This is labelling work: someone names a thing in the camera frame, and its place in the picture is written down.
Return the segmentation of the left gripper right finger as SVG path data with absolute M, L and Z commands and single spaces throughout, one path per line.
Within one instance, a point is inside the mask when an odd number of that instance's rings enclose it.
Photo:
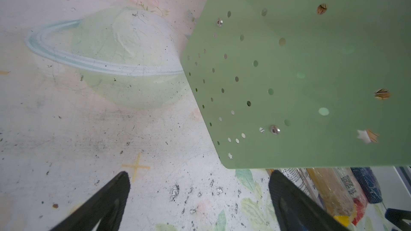
M 278 170 L 270 175 L 269 191 L 280 230 L 347 230 Z

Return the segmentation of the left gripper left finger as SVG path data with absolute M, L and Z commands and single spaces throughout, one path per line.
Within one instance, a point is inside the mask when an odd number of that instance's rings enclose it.
M 119 172 L 81 207 L 57 224 L 52 230 L 119 230 L 130 187 L 128 173 L 125 171 Z

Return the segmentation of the clear white-label spaghetti bag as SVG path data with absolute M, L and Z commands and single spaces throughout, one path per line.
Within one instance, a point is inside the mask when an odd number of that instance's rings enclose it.
M 310 197 L 317 205 L 323 210 L 325 206 L 320 196 L 319 191 L 314 185 L 309 173 L 306 169 L 279 169 L 279 171 L 285 175 L 294 185 L 296 185 L 301 191 L 303 191 L 308 197 Z

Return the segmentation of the yellow spaghetti bag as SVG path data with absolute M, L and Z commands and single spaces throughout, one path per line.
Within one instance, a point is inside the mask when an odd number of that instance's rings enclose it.
M 348 227 L 357 215 L 356 206 L 341 178 L 334 169 L 307 169 L 329 215 Z

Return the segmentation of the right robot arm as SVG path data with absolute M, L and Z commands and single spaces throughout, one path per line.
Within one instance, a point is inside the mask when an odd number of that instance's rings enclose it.
M 411 212 L 398 209 L 387 209 L 385 218 L 401 231 L 411 231 Z

